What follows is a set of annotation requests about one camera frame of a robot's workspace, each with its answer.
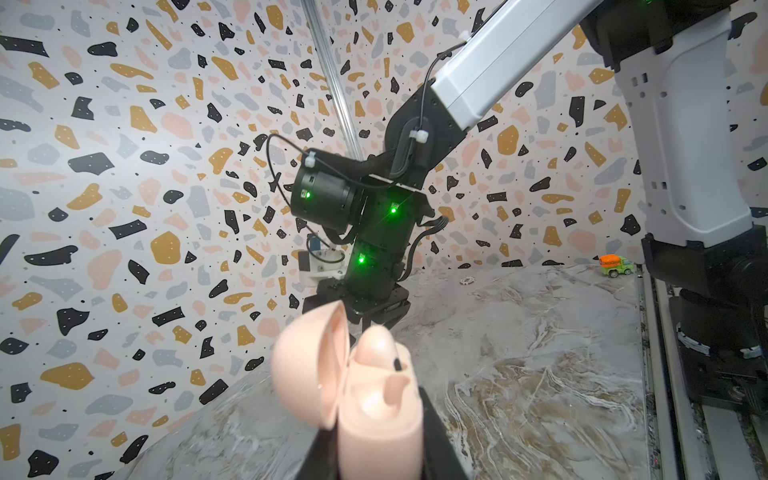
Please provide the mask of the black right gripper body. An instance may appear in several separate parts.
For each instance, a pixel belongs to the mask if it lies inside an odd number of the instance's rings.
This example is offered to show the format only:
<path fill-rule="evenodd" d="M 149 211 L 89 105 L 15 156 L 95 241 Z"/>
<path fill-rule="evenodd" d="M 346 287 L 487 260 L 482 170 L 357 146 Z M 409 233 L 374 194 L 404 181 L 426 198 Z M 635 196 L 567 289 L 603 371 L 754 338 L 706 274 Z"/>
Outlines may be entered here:
<path fill-rule="evenodd" d="M 344 303 L 348 321 L 355 325 L 361 324 L 363 329 L 373 323 L 391 329 L 408 313 L 411 306 L 409 292 L 400 285 L 394 287 L 387 299 L 370 300 L 350 293 L 342 280 L 328 278 L 319 282 L 315 295 L 304 300 L 302 312 L 307 313 L 337 300 Z"/>

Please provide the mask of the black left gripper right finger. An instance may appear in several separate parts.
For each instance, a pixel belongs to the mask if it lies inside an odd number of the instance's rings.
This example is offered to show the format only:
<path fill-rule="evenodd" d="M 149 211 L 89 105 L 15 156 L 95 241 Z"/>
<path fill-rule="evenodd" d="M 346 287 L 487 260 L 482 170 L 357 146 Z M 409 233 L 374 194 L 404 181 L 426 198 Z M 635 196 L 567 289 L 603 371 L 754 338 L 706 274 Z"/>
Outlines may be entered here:
<path fill-rule="evenodd" d="M 419 394 L 423 404 L 424 460 L 422 479 L 468 480 L 427 391 L 420 387 Z"/>

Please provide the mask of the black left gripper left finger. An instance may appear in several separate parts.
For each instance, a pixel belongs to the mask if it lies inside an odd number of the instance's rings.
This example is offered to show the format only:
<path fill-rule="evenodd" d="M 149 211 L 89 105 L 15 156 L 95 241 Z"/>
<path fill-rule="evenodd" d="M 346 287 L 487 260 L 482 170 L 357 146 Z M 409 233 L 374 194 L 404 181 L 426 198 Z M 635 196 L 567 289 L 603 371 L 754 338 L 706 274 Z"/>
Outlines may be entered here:
<path fill-rule="evenodd" d="M 319 430 L 295 480 L 338 480 L 337 430 Z"/>

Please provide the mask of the pink round earbud case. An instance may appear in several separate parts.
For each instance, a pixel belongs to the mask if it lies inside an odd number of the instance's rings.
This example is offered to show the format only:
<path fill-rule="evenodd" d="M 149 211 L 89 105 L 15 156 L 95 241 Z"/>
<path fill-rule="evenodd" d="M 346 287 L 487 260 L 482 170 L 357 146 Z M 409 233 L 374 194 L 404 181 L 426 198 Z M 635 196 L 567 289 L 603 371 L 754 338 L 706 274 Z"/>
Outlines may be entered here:
<path fill-rule="evenodd" d="M 353 384 L 350 357 L 357 343 L 350 342 L 343 302 L 303 314 L 275 343 L 274 389 L 301 421 L 337 430 L 342 478 L 418 479 L 423 404 L 410 351 L 396 342 L 401 372 Z"/>

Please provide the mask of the pink earbud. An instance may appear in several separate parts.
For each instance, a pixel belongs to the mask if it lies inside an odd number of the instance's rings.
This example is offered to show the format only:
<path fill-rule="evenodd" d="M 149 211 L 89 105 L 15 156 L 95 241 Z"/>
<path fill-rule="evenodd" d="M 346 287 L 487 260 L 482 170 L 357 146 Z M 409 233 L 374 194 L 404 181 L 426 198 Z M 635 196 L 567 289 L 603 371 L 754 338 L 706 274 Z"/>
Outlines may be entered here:
<path fill-rule="evenodd" d="M 367 328 L 351 353 L 352 383 L 376 380 L 402 370 L 400 354 L 391 332 L 381 325 Z"/>

